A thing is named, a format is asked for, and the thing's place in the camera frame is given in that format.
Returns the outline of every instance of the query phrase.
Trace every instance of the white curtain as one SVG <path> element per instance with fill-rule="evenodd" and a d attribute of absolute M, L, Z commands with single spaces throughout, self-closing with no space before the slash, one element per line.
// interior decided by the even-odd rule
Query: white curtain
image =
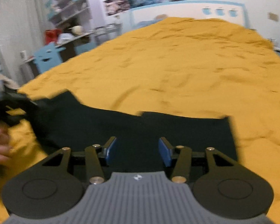
<path fill-rule="evenodd" d="M 23 84 L 20 51 L 28 55 L 44 45 L 46 0 L 0 0 L 0 64 L 9 78 Z"/>

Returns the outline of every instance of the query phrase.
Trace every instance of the wall outlet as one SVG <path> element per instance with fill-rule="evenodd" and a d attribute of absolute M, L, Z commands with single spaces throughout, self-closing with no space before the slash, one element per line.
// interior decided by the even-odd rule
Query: wall outlet
<path fill-rule="evenodd" d="M 276 22 L 279 21 L 279 15 L 278 15 L 278 14 L 268 13 L 267 15 L 268 15 L 268 18 L 269 18 L 270 20 L 273 20 L 273 21 L 276 21 Z"/>

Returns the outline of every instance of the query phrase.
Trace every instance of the red object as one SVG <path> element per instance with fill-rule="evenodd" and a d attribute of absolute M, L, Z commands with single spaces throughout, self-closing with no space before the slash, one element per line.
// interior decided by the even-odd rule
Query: red object
<path fill-rule="evenodd" d="M 54 42 L 56 43 L 58 40 L 58 36 L 62 33 L 60 29 L 50 29 L 45 31 L 45 40 L 46 40 L 46 45 Z"/>

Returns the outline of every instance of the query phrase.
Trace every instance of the gray ribbed panel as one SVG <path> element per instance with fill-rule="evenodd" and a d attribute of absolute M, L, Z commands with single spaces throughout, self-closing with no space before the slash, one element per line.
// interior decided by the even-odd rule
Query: gray ribbed panel
<path fill-rule="evenodd" d="M 195 200 L 186 184 L 175 184 L 164 172 L 113 173 L 109 181 L 90 185 L 68 212 L 48 219 L 15 215 L 4 224 L 273 224 L 265 215 L 229 220 L 210 213 Z"/>

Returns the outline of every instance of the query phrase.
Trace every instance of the blue chair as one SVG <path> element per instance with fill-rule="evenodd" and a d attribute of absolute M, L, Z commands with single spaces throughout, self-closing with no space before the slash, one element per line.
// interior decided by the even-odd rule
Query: blue chair
<path fill-rule="evenodd" d="M 59 52 L 64 49 L 64 47 L 56 48 L 55 43 L 51 42 L 36 51 L 34 53 L 34 63 L 36 64 L 39 73 L 44 73 L 52 67 L 60 65 L 62 63 L 62 59 Z"/>

